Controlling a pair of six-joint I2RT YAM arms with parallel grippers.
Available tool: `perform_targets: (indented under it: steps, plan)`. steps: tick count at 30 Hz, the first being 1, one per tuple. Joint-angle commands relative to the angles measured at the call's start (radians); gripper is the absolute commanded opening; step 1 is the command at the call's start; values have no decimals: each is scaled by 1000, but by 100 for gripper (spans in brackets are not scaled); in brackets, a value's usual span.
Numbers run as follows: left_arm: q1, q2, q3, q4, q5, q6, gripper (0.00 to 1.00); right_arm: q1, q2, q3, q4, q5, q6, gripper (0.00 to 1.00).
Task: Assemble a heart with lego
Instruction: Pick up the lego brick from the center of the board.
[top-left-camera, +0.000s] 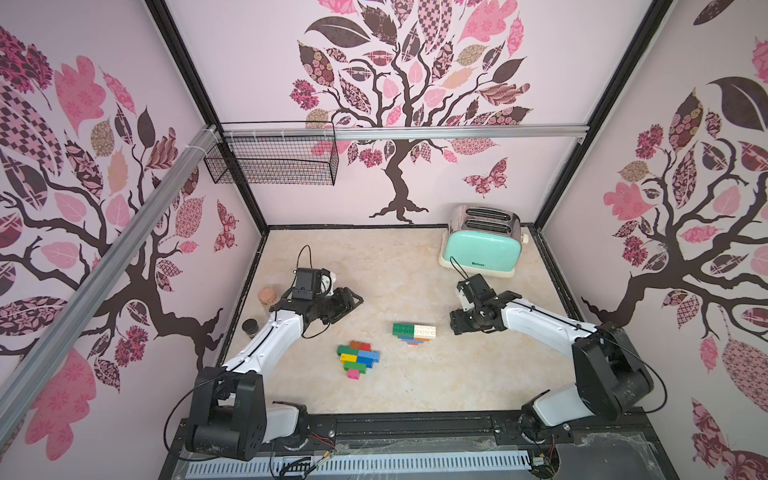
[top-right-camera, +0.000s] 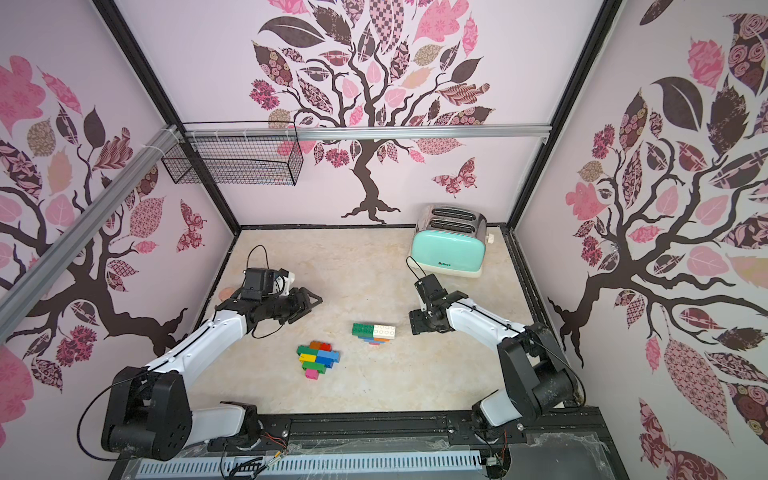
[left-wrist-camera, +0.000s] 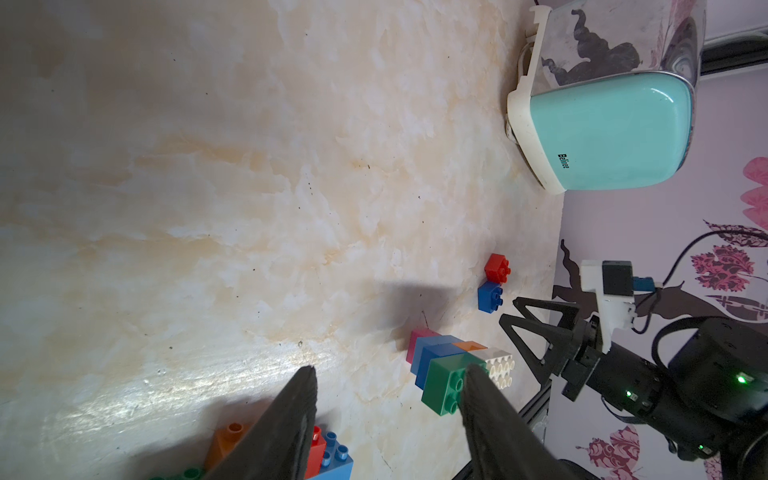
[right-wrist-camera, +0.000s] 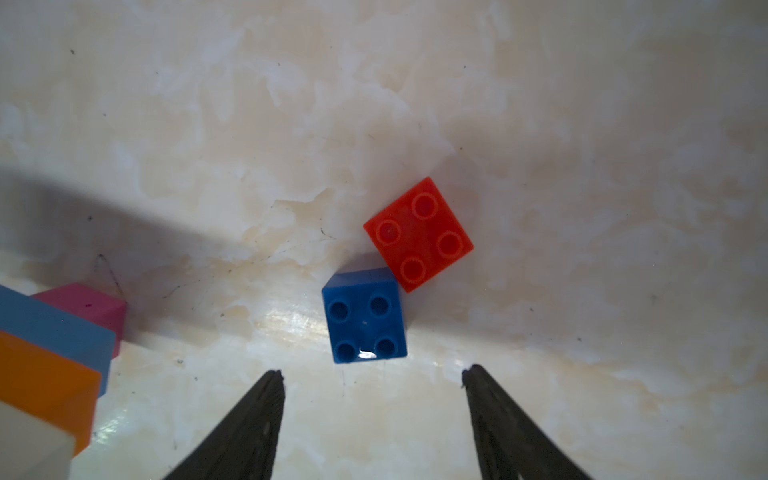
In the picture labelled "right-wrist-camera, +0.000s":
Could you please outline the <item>light blue 2x4 brick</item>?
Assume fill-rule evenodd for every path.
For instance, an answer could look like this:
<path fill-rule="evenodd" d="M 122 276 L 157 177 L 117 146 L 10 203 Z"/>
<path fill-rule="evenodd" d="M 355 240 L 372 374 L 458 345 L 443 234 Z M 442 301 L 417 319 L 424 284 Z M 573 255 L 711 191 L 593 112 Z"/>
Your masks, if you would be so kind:
<path fill-rule="evenodd" d="M 5 286 L 1 331 L 97 371 L 99 396 L 106 393 L 117 339 L 113 331 Z"/>

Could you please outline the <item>white lego plate brick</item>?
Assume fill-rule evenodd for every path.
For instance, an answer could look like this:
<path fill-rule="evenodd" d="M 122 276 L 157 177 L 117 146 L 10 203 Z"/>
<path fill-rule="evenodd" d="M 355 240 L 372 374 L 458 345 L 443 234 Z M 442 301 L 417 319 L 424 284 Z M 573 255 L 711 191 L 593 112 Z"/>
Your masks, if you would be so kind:
<path fill-rule="evenodd" d="M 1 478 L 62 479 L 70 476 L 72 435 L 1 403 Z"/>

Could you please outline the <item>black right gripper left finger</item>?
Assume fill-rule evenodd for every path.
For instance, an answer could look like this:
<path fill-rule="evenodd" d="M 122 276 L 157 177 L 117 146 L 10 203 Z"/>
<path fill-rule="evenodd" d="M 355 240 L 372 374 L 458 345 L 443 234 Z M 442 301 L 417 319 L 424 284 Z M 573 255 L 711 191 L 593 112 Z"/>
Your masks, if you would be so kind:
<path fill-rule="evenodd" d="M 269 479 L 285 404 L 284 378 L 269 370 L 169 479 Z"/>

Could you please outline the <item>orange lego brick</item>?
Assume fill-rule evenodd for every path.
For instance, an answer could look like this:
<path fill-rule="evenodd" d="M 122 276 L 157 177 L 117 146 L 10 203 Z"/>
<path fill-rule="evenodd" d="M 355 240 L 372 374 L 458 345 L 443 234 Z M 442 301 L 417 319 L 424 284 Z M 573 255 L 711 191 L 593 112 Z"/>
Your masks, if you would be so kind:
<path fill-rule="evenodd" d="M 1 401 L 90 444 L 101 374 L 18 337 L 1 334 Z"/>

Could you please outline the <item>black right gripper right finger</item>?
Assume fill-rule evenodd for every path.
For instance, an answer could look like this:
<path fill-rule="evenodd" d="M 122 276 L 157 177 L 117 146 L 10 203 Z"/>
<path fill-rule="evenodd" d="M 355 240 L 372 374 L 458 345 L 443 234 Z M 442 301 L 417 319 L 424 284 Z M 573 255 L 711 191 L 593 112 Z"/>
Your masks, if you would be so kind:
<path fill-rule="evenodd" d="M 462 372 L 481 477 L 587 479 L 479 364 Z"/>

